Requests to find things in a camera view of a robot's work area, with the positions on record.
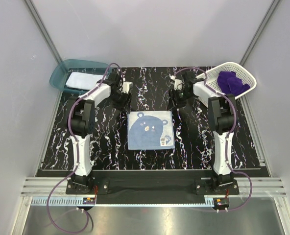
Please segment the light blue towel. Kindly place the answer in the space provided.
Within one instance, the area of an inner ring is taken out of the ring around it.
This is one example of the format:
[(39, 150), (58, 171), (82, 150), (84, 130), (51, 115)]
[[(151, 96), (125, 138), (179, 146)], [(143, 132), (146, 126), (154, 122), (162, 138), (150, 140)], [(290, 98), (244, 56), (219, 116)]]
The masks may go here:
[(175, 139), (170, 111), (138, 111), (128, 114), (129, 150), (174, 149)]

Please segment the white towel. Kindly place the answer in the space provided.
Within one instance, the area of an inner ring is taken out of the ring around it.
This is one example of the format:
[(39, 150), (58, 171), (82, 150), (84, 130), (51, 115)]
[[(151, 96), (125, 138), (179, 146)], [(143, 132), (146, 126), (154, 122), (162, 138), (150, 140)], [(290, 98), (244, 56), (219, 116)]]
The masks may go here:
[(71, 89), (88, 91), (94, 88), (102, 78), (103, 75), (99, 74), (72, 72), (67, 79), (66, 86)]

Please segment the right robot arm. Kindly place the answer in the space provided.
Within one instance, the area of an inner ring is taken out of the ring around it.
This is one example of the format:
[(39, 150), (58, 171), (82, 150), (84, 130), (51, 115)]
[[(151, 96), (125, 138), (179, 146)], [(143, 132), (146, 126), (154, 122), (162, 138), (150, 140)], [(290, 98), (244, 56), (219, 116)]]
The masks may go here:
[(207, 84), (204, 78), (197, 78), (193, 71), (183, 73), (178, 79), (176, 74), (170, 77), (168, 110), (186, 106), (193, 96), (206, 103), (208, 125), (215, 141), (215, 160), (209, 188), (216, 194), (233, 187), (234, 174), (231, 166), (232, 139), (237, 122), (234, 95), (225, 95)]

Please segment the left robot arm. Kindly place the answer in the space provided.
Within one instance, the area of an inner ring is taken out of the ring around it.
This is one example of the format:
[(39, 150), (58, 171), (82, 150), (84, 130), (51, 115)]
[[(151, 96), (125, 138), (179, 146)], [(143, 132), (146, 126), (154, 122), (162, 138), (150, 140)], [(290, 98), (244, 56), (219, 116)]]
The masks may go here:
[(132, 82), (125, 81), (119, 74), (112, 72), (107, 78), (99, 80), (91, 90), (69, 99), (66, 128), (72, 141), (73, 168), (72, 173), (67, 176), (68, 187), (78, 188), (84, 194), (95, 188), (90, 154), (95, 108), (102, 101), (111, 99), (115, 109), (130, 113), (132, 88)]

